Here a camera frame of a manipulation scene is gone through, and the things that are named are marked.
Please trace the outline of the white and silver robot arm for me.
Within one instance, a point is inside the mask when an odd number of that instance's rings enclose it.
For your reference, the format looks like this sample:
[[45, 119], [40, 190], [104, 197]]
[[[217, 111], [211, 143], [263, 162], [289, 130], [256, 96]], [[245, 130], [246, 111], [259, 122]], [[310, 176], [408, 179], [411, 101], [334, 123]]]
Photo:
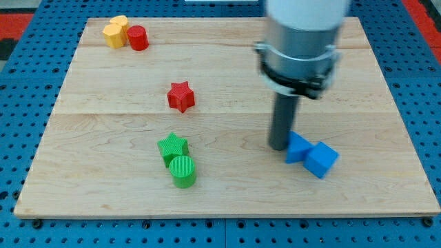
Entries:
[[317, 99], [332, 84], [339, 29], [350, 0], [267, 0], [260, 73], [273, 91]]

